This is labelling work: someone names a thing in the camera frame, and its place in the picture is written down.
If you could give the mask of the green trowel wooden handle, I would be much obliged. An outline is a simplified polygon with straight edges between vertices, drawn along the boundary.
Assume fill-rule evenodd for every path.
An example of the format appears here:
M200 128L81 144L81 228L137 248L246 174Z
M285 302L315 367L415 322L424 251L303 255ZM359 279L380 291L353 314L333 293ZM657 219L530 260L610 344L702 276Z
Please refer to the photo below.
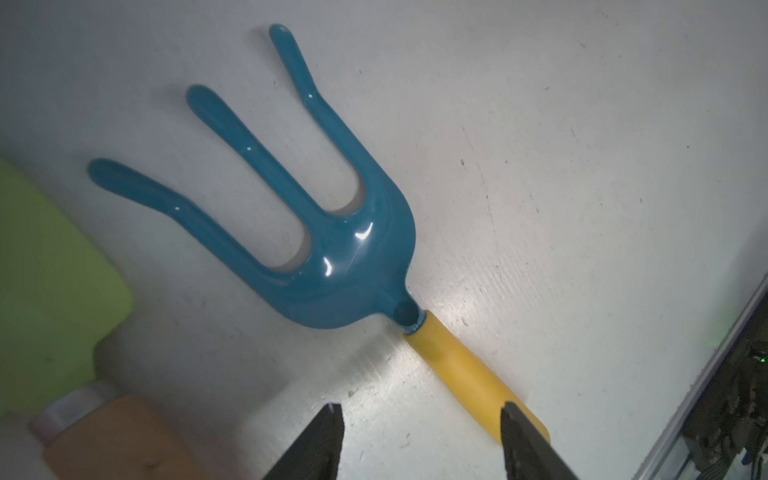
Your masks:
M97 345L131 313L102 252L12 163L1 165L1 410L25 413L60 479L202 479L140 397L101 379Z

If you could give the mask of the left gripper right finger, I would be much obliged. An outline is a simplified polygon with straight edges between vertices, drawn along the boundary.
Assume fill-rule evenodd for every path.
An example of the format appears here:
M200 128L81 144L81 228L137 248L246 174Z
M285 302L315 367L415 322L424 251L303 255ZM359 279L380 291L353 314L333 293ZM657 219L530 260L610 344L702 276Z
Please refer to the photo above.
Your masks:
M501 410L500 432L509 480L577 480L515 403L507 402Z

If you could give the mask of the teal rake yellow handle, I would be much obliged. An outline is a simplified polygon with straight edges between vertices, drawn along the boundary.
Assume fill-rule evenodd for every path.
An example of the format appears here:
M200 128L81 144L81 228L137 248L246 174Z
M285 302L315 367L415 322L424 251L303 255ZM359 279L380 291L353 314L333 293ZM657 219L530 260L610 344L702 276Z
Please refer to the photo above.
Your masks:
M167 215L285 318L314 329L336 329L382 314L462 407L494 439L501 412L518 396L406 287L415 251L415 221L392 179L317 89L292 32L274 24L270 40L304 107L355 169L361 205L348 214L323 209L210 88L193 85L192 112L227 143L305 226L309 251L296 267L264 266L191 200L126 165L105 158L87 172L101 188Z

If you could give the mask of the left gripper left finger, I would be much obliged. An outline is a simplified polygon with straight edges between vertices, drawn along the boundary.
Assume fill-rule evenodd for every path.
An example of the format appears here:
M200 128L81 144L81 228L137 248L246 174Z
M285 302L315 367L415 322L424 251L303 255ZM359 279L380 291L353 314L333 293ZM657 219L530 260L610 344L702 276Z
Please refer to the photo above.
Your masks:
M342 405L325 404L263 479L335 480L344 434Z

